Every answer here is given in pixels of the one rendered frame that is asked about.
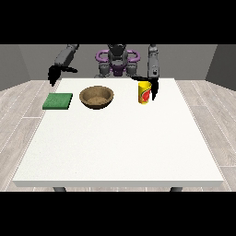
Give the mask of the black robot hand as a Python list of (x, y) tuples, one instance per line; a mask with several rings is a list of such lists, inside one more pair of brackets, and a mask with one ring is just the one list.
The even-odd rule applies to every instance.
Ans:
[(154, 100), (156, 98), (156, 95), (158, 93), (159, 90), (159, 79), (158, 78), (148, 78), (148, 77), (138, 77), (138, 76), (134, 76), (132, 77), (133, 80), (136, 80), (138, 83), (140, 81), (148, 81), (151, 83), (151, 91), (150, 91), (150, 95), (149, 98)]
[(55, 85), (62, 72), (76, 73), (77, 70), (69, 66), (52, 65), (48, 71), (48, 80), (52, 86)]

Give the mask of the yellow cup with melon print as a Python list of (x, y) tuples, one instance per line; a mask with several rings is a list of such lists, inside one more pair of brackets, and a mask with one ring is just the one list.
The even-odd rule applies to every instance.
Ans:
[(148, 81), (140, 81), (138, 83), (138, 102), (147, 104), (151, 91), (151, 83)]

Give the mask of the green square pad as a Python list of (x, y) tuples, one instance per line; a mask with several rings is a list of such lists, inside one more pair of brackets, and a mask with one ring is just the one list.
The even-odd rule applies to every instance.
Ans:
[(72, 98), (72, 93), (50, 93), (42, 108), (44, 110), (67, 110)]

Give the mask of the brown wooden bowl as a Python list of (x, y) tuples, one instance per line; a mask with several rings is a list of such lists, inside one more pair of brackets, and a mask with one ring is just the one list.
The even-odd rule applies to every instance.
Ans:
[(110, 88), (103, 86), (93, 86), (83, 89), (79, 94), (79, 99), (88, 108), (99, 110), (107, 107), (114, 97)]

